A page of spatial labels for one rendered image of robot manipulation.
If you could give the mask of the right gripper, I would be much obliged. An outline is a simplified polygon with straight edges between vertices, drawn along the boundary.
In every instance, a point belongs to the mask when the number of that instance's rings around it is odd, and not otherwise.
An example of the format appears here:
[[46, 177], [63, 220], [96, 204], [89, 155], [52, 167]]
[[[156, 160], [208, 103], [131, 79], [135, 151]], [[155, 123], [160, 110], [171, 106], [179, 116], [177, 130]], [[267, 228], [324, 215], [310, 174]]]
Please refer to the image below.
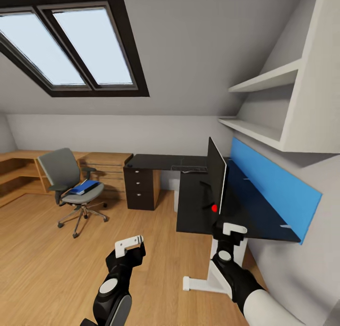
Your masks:
[[216, 226], [217, 222], [215, 222], [211, 228], [211, 232], [213, 233], [213, 238], [215, 240], [218, 240], [218, 242], [229, 242], [233, 247], [234, 245], [240, 246], [240, 241], [242, 241], [244, 238], [243, 234], [234, 231], [231, 231], [230, 235], [223, 234], [223, 228], [218, 228]]

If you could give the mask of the swivel chair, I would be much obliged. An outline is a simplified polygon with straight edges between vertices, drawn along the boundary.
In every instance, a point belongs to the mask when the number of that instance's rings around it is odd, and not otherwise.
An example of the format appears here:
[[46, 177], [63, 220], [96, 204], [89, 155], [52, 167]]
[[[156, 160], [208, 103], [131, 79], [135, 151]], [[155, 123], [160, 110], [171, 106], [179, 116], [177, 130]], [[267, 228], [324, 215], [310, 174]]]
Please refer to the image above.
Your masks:
[[[79, 212], [81, 212], [81, 214], [75, 227], [74, 234], [72, 235], [73, 238], [78, 236], [76, 230], [78, 228], [82, 215], [84, 215], [84, 219], [87, 219], [87, 211], [103, 217], [103, 220], [107, 222], [106, 216], [90, 209], [102, 203], [103, 206], [106, 208], [106, 203], [100, 202], [89, 205], [91, 200], [95, 199], [102, 193], [104, 189], [103, 182], [100, 181], [99, 184], [97, 184], [92, 189], [86, 191], [84, 194], [75, 194], [69, 192], [70, 189], [74, 189], [75, 186], [79, 184], [81, 176], [79, 165], [70, 148], [50, 151], [49, 153], [38, 156], [37, 158], [51, 183], [49, 190], [55, 191], [57, 206], [62, 207], [65, 204], [68, 204], [70, 206], [77, 206], [77, 208], [74, 209], [73, 213], [58, 221], [59, 228], [63, 226], [61, 221]], [[89, 180], [90, 172], [95, 172], [96, 168], [85, 167], [83, 168], [83, 170], [87, 171], [86, 180]]]

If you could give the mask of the folder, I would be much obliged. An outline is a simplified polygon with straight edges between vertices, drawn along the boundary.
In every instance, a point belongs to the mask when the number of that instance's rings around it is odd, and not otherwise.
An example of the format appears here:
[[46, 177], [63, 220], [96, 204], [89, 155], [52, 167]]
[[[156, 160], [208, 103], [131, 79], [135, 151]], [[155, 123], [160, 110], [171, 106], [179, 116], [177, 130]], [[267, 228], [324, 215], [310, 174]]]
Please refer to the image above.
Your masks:
[[92, 189], [99, 183], [100, 181], [85, 180], [82, 184], [75, 186], [74, 189], [70, 189], [69, 192], [75, 194], [84, 194], [86, 191]]

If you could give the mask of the monitor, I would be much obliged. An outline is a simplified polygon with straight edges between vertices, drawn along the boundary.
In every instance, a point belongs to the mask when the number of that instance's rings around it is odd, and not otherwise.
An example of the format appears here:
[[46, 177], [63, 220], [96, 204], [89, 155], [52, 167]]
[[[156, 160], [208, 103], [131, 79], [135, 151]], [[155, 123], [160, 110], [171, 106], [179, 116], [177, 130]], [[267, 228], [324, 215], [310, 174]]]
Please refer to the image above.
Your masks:
[[220, 154], [214, 141], [209, 137], [208, 154], [207, 154], [207, 171], [210, 179], [210, 185], [200, 181], [212, 189], [214, 202], [203, 209], [212, 207], [213, 212], [220, 214], [222, 198], [225, 197], [227, 191], [227, 183], [229, 177], [229, 166]]

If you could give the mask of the keyboard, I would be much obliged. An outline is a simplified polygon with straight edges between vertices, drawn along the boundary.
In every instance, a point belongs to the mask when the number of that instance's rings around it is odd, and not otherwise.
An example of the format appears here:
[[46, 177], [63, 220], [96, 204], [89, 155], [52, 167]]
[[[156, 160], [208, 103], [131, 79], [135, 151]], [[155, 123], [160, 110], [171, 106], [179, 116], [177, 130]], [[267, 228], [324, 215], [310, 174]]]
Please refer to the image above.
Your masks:
[[171, 171], [182, 171], [184, 173], [188, 172], [207, 172], [207, 167], [200, 166], [172, 166]]

